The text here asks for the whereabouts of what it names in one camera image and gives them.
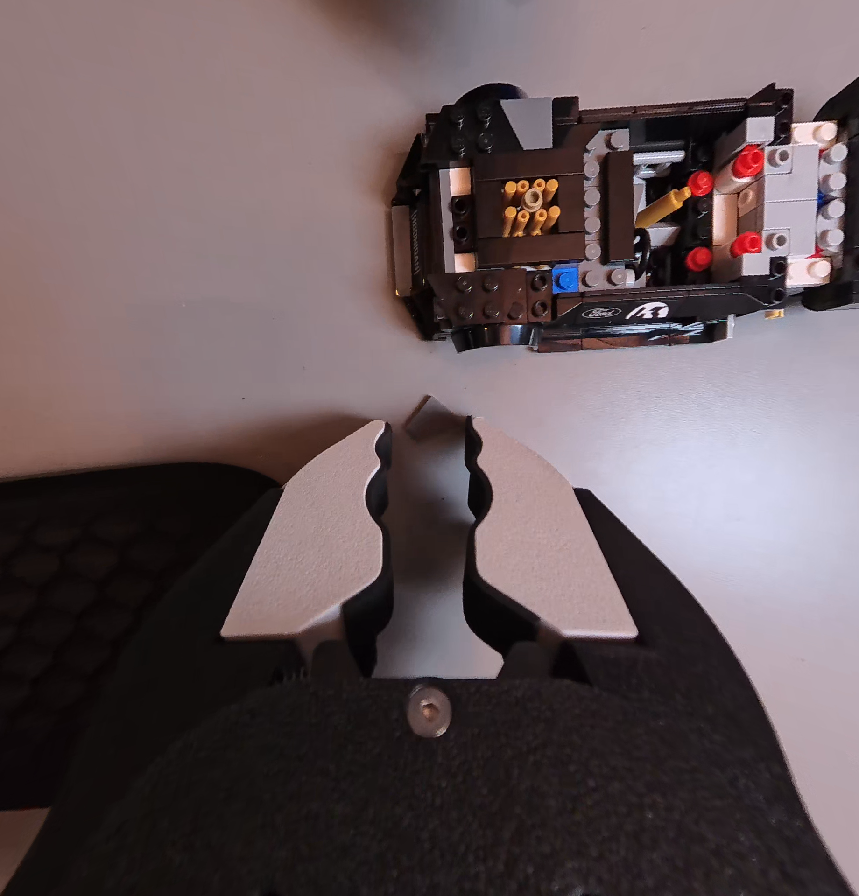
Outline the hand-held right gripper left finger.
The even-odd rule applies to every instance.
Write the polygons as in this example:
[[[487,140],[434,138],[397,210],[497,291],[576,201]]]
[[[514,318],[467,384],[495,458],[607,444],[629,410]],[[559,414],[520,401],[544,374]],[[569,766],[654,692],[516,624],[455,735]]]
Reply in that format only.
[[[308,666],[338,641],[359,673],[391,620],[391,548],[381,514],[391,429],[372,420],[283,486],[221,626],[226,641],[293,641]]]

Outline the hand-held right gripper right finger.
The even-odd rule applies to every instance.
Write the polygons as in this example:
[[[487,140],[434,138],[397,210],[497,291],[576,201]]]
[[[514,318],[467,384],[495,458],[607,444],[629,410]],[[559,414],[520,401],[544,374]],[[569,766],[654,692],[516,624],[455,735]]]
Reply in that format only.
[[[578,673],[574,645],[637,641],[610,565],[567,478],[482,418],[465,422],[463,616],[501,673]]]

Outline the grey wedge lego piece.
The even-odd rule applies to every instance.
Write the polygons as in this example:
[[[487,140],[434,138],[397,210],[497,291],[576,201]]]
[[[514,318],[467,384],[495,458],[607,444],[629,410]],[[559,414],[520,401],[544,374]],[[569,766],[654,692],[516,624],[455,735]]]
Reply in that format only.
[[[402,433],[416,444],[461,442],[465,416],[451,412],[436,397],[425,395],[406,418]]]

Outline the lego car model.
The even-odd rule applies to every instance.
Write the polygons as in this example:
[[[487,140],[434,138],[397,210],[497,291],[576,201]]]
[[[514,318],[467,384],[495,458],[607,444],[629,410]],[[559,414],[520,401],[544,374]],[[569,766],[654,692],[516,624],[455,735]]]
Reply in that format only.
[[[737,318],[859,308],[859,78],[580,108],[480,85],[423,131],[391,199],[393,287],[457,352],[718,342]]]

